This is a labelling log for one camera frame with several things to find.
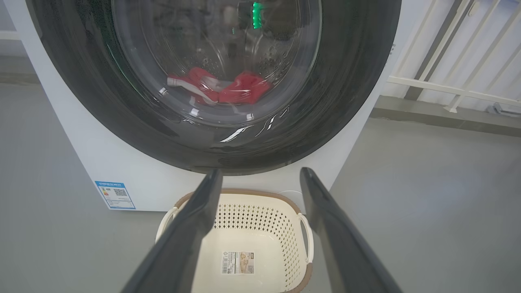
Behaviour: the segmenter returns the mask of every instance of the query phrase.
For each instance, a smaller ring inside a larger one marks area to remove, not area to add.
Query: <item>gray floor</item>
[[[370,119],[331,192],[405,292],[514,292],[520,178],[520,138]],[[0,85],[0,186],[0,292],[118,292],[162,217],[106,208],[38,86]]]
[[[521,292],[521,138],[370,119],[331,193],[404,292]]]

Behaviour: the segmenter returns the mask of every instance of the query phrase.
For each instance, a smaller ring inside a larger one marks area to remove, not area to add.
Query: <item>washing machine door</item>
[[[400,0],[32,0],[42,43],[105,127],[172,166],[291,164],[385,66]]]

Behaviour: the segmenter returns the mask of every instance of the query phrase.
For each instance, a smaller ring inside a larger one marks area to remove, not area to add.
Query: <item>white pipe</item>
[[[409,59],[409,55],[411,54],[411,51],[412,51],[412,49],[414,47],[414,44],[416,44],[416,41],[418,40],[418,37],[420,36],[421,32],[423,31],[423,28],[424,28],[425,24],[429,20],[429,18],[431,16],[431,12],[434,9],[434,7],[436,6],[437,2],[438,2],[438,0],[432,0],[431,1],[430,6],[427,9],[427,12],[425,13],[425,17],[421,21],[421,24],[418,27],[418,30],[416,31],[416,34],[414,35],[414,38],[413,38],[411,44],[409,45],[409,48],[407,48],[407,52],[405,52],[405,55],[403,56],[402,60],[400,61],[400,66],[398,67],[398,70],[396,71],[396,75],[398,75],[398,76],[402,75],[401,73],[402,73],[403,66],[405,65],[405,63]]]
[[[470,0],[463,0],[463,1],[461,1],[460,6],[458,7],[458,9],[456,11],[456,15],[454,16],[454,19],[452,19],[452,22],[449,25],[449,28],[447,29],[447,32],[445,32],[445,35],[443,35],[443,37],[441,38],[441,41],[438,44],[438,47],[434,51],[434,54],[433,54],[432,58],[429,60],[429,63],[427,64],[427,67],[425,67],[425,70],[421,74],[419,80],[424,81],[425,78],[427,78],[427,75],[429,74],[429,71],[434,66],[434,63],[436,62],[436,59],[438,59],[438,56],[440,56],[441,51],[443,50],[443,47],[445,47],[445,45],[449,41],[449,38],[450,38],[452,32],[454,31],[454,29],[457,26],[457,23],[460,21],[460,19],[462,17],[464,17],[463,13],[465,12],[465,8],[467,7],[469,2],[470,2]]]
[[[402,84],[404,86],[411,86],[411,87],[423,88],[423,89],[427,89],[427,90],[434,90],[434,91],[439,91],[439,92],[455,94],[457,97],[458,96],[460,96],[460,97],[468,96],[468,97],[473,97],[473,98],[480,99],[480,100],[521,107],[520,101],[507,99],[507,98],[496,96],[496,95],[480,93],[480,92],[476,92],[476,91],[467,91],[467,90],[459,89],[459,88],[455,88],[455,87],[443,86],[441,84],[436,84],[436,83],[432,83],[432,82],[428,82],[428,81],[420,81],[420,80],[411,79],[411,78],[390,76],[389,79],[387,80],[387,82]]]
[[[505,64],[503,64],[503,67],[501,67],[498,74],[496,74],[494,79],[489,83],[489,85],[485,89],[486,93],[488,93],[492,89],[492,87],[495,85],[495,83],[501,78],[501,76],[503,76],[503,73],[505,73],[505,71],[508,69],[510,64],[512,64],[512,61],[514,61],[514,59],[519,55],[520,52],[521,52],[521,43],[519,44],[519,46],[517,46],[516,50],[514,50],[512,55],[510,55],[510,57],[505,62]]]
[[[479,33],[482,31],[483,27],[485,26],[485,24],[489,21],[490,19],[490,16],[492,15],[492,13],[494,12],[495,8],[498,6],[499,4],[499,1],[500,0],[494,0],[492,2],[492,4],[490,5],[489,9],[487,10],[487,13],[483,16],[483,18],[481,19],[481,22],[478,24],[478,26],[476,27],[476,30],[474,31],[474,33],[472,34],[472,36],[470,36],[470,39],[468,40],[467,44],[465,45],[465,47],[463,48],[463,50],[461,51],[460,55],[458,56],[458,58],[456,59],[456,62],[454,63],[454,65],[452,65],[452,68],[451,70],[449,71],[449,74],[447,74],[447,76],[445,77],[443,83],[447,83],[447,81],[449,79],[452,78],[452,75],[458,70],[458,68],[460,67],[460,64],[461,64],[461,60],[463,60],[463,58],[465,57],[465,55],[467,54],[468,52],[468,49],[474,44],[474,41],[476,40],[476,37],[479,35]]]
[[[503,28],[501,28],[501,31],[499,32],[499,34],[495,37],[492,44],[489,46],[489,48],[487,49],[487,51],[485,52],[485,54],[483,55],[481,60],[478,62],[478,65],[476,65],[476,67],[474,68],[472,73],[470,73],[470,76],[467,78],[467,81],[465,81],[465,83],[463,84],[463,88],[465,90],[467,90],[468,88],[470,88],[472,86],[474,79],[476,78],[476,76],[478,76],[478,74],[481,73],[481,71],[483,70],[485,65],[488,63],[488,61],[490,60],[490,56],[495,52],[495,49],[501,43],[501,41],[503,40],[503,37],[505,35],[507,35],[511,30],[514,29],[513,24],[515,24],[519,21],[520,16],[521,16],[521,4],[518,4],[516,10],[512,13],[510,18],[507,20],[507,22],[503,26]],[[456,95],[452,99],[450,104],[447,107],[445,107],[445,109],[447,109],[450,112],[456,113],[456,108],[459,106],[459,104],[465,97],[466,97],[465,94]]]

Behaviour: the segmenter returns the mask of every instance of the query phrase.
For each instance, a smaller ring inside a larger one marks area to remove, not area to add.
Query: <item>basket handle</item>
[[[306,236],[307,236],[307,257],[306,257],[306,263],[312,263],[313,262],[313,256],[315,254],[315,244],[313,242],[313,231],[311,230],[311,227],[309,226],[309,223],[306,219],[306,217],[302,213],[298,213],[296,217],[304,223],[304,228],[306,229]]]
[[[161,235],[165,231],[166,224],[168,223],[168,220],[170,218],[173,219],[177,215],[178,212],[179,212],[179,209],[176,206],[174,206],[173,208],[168,210],[168,212],[166,212],[165,216],[161,220],[161,223],[159,224],[159,228],[157,229],[156,242],[161,238]]]

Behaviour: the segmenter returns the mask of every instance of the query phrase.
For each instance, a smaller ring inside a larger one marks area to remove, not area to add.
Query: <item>product label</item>
[[[123,183],[95,181],[101,195],[111,209],[135,210],[134,203]]]
[[[253,251],[223,252],[221,274],[255,274],[255,253]]]

